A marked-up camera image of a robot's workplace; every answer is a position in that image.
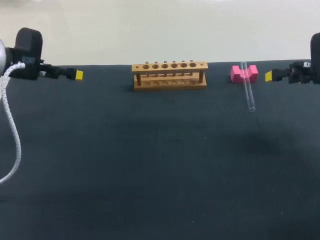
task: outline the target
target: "coiled cable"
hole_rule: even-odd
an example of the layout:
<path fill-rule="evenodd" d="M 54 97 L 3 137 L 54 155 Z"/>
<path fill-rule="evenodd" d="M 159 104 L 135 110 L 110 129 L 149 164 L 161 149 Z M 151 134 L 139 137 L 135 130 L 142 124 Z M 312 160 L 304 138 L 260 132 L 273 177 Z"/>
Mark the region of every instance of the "coiled cable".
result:
<path fill-rule="evenodd" d="M 18 170 L 18 167 L 21 162 L 21 143 L 20 143 L 20 138 L 19 138 L 19 134 L 18 134 L 18 131 L 16 128 L 15 121 L 12 117 L 12 114 L 11 114 L 11 111 L 9 108 L 6 87 L 7 87 L 8 81 L 10 79 L 9 78 L 10 74 L 17 69 L 24 69 L 24 68 L 26 68 L 26 65 L 22 62 L 19 62 L 17 64 L 10 66 L 5 71 L 5 73 L 3 75 L 3 79 L 1 81 L 1 97 L 2 97 L 2 102 L 3 102 L 3 106 L 4 106 L 4 111 L 5 111 L 6 117 L 9 121 L 12 135 L 14 137 L 15 148 L 16 148 L 16 157 L 15 157 L 15 163 L 14 163 L 11 171 L 5 177 L 0 179 L 0 185 L 3 184 L 5 181 L 9 180 L 15 174 L 15 172 Z"/>

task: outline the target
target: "white wall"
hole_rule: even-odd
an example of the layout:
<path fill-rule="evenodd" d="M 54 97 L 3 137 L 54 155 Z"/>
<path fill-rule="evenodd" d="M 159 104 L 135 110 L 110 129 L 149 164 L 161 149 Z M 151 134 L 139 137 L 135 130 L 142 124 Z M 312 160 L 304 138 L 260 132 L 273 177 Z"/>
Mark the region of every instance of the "white wall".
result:
<path fill-rule="evenodd" d="M 54 65 L 310 58 L 319 0 L 0 0 L 0 39 L 43 35 Z"/>

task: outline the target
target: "pink block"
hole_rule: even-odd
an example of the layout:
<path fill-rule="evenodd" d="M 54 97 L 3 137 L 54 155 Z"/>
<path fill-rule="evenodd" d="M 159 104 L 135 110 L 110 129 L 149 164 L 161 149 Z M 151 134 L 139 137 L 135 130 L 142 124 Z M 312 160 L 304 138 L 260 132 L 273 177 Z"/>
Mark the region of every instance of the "pink block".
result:
<path fill-rule="evenodd" d="M 243 83 L 245 79 L 244 71 L 240 70 L 239 66 L 232 66 L 230 76 L 233 83 Z M 250 83 L 257 81 L 258 69 L 256 65 L 250 65 L 248 67 L 248 77 Z"/>

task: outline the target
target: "wooden test tube rack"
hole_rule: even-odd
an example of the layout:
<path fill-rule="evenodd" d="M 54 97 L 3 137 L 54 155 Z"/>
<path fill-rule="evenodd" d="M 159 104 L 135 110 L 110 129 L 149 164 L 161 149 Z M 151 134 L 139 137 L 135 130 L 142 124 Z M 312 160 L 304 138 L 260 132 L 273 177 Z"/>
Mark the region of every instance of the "wooden test tube rack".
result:
<path fill-rule="evenodd" d="M 205 89 L 207 62 L 163 62 L 132 65 L 135 91 Z"/>

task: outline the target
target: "dark tabletop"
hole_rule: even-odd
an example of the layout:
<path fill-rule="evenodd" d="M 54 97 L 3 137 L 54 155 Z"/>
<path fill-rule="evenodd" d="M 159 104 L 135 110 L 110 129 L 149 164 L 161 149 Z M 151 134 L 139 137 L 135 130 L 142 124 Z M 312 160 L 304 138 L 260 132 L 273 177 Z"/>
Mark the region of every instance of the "dark tabletop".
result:
<path fill-rule="evenodd" d="M 254 113 L 232 62 L 206 90 L 134 92 L 131 66 L 12 79 L 0 239 L 320 239 L 320 86 L 264 82 L 291 62 L 254 63 Z M 1 104 L 0 176 L 15 154 Z"/>

